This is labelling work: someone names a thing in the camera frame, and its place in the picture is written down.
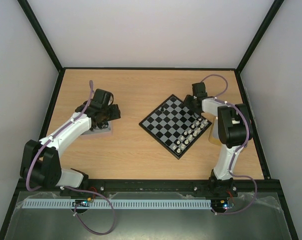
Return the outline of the black white chess board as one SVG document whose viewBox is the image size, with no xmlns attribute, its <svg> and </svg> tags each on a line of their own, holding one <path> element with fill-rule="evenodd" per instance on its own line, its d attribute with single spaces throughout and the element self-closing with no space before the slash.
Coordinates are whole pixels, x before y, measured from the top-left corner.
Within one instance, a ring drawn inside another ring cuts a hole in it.
<svg viewBox="0 0 302 240">
<path fill-rule="evenodd" d="M 204 128 L 200 128 L 201 123 L 205 123 Z M 183 106 L 183 101 L 174 94 L 139 123 L 143 130 L 177 159 L 180 159 L 211 125 L 212 122 L 207 118 Z M 198 131 L 197 136 L 189 140 L 189 135 L 195 130 Z"/>
</svg>

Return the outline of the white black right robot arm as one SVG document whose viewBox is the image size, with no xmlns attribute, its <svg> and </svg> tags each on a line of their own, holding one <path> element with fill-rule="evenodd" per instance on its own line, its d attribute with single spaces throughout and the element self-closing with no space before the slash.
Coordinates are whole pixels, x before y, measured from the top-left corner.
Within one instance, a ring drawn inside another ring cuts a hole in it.
<svg viewBox="0 0 302 240">
<path fill-rule="evenodd" d="M 208 180 L 208 190 L 214 196 L 234 192 L 235 163 L 252 138 L 246 105 L 234 105 L 217 97 L 209 97 L 203 82 L 192 84 L 192 95 L 185 97 L 183 105 L 197 114 L 209 113 L 217 117 L 217 135 L 221 149 Z"/>
</svg>

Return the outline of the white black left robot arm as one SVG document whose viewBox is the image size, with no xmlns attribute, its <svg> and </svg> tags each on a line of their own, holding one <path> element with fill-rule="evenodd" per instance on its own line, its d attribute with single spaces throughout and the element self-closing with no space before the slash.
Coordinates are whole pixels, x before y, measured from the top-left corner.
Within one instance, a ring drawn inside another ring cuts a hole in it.
<svg viewBox="0 0 302 240">
<path fill-rule="evenodd" d="M 26 189 L 72 187 L 78 188 L 86 174 L 76 169 L 63 169 L 60 158 L 79 137 L 90 138 L 111 133 L 111 122 L 121 117 L 114 95 L 96 89 L 89 99 L 78 106 L 71 117 L 48 136 L 29 140 L 23 150 L 20 176 L 25 179 Z"/>
</svg>

